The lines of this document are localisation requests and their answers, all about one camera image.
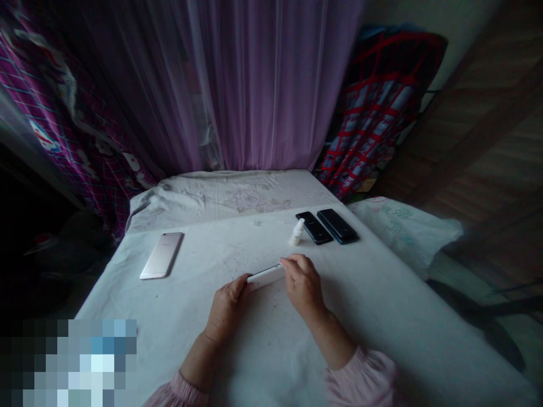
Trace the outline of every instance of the smartphone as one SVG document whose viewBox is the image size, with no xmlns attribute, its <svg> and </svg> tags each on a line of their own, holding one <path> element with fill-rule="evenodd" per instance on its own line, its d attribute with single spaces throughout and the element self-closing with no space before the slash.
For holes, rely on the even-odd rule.
<svg viewBox="0 0 543 407">
<path fill-rule="evenodd" d="M 315 216 L 313 216 L 311 212 L 298 213 L 296 215 L 296 219 L 301 218 L 305 220 L 305 231 L 307 232 L 309 237 L 313 239 L 315 244 L 321 245 L 333 240 L 330 234 L 326 231 L 326 229 L 324 229 L 324 227 L 319 223 L 317 218 L 315 218 Z"/>
<path fill-rule="evenodd" d="M 282 265 L 278 264 L 276 266 L 270 267 L 269 269 L 259 271 L 256 274 L 253 274 L 247 279 L 247 284 L 253 283 L 253 288 L 251 291 L 259 289 L 265 285 L 276 282 L 279 279 L 285 277 L 285 269 Z"/>
<path fill-rule="evenodd" d="M 184 233 L 163 233 L 158 239 L 147 264 L 140 274 L 141 280 L 167 277 L 174 265 L 175 256 L 183 240 Z"/>
<path fill-rule="evenodd" d="M 355 230 L 333 209 L 317 212 L 318 218 L 339 244 L 353 243 L 359 239 Z"/>
</svg>

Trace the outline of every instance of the black mobile phone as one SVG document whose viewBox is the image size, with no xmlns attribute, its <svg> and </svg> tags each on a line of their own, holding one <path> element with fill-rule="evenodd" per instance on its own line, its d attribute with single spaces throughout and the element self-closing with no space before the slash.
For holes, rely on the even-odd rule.
<svg viewBox="0 0 543 407">
<path fill-rule="evenodd" d="M 319 223 L 317 218 L 315 218 L 315 216 L 313 216 L 311 212 L 302 212 L 296 214 L 296 219 L 301 218 L 305 220 L 304 228 L 307 231 L 309 237 L 313 239 L 315 244 L 321 245 L 333 240 L 333 238 L 326 231 L 326 229 L 324 229 L 324 226 Z"/>
<path fill-rule="evenodd" d="M 333 209 L 317 212 L 318 218 L 339 244 L 353 243 L 359 239 L 355 230 Z"/>
</svg>

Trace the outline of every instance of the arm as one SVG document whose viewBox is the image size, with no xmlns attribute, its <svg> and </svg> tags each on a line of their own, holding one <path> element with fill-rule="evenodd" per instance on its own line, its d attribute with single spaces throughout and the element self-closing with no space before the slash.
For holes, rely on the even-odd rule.
<svg viewBox="0 0 543 407">
<path fill-rule="evenodd" d="M 326 393 L 332 405 L 398 406 L 394 362 L 352 341 L 322 298 L 321 279 L 313 262 L 302 254 L 281 258 L 288 297 L 304 319 L 329 369 Z"/>
<path fill-rule="evenodd" d="M 159 387 L 145 407 L 202 406 L 208 402 L 222 348 L 238 325 L 250 285 L 244 274 L 219 289 L 213 298 L 208 324 L 198 335 L 170 383 Z"/>
</svg>

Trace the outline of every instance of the small spray bottle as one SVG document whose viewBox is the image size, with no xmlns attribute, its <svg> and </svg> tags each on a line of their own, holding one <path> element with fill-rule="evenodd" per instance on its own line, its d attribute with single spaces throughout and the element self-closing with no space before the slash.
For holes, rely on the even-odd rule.
<svg viewBox="0 0 543 407">
<path fill-rule="evenodd" d="M 304 233 L 304 222 L 305 219 L 300 219 L 296 226 L 294 227 L 294 230 L 292 231 L 292 236 L 290 237 L 290 240 L 288 241 L 292 246 L 298 246 L 298 243 L 300 243 L 300 238 L 302 234 Z"/>
</svg>

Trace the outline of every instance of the pink sleeve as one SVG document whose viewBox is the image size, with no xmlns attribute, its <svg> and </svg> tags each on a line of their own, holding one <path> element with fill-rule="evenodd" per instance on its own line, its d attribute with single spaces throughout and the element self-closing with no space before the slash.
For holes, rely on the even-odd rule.
<svg viewBox="0 0 543 407">
<path fill-rule="evenodd" d="M 402 406 L 395 378 L 396 364 L 387 355 L 358 347 L 342 369 L 326 369 L 326 396 L 332 406 Z"/>
<path fill-rule="evenodd" d="M 206 406 L 209 396 L 186 381 L 181 373 L 153 393 L 143 407 L 197 407 Z"/>
</svg>

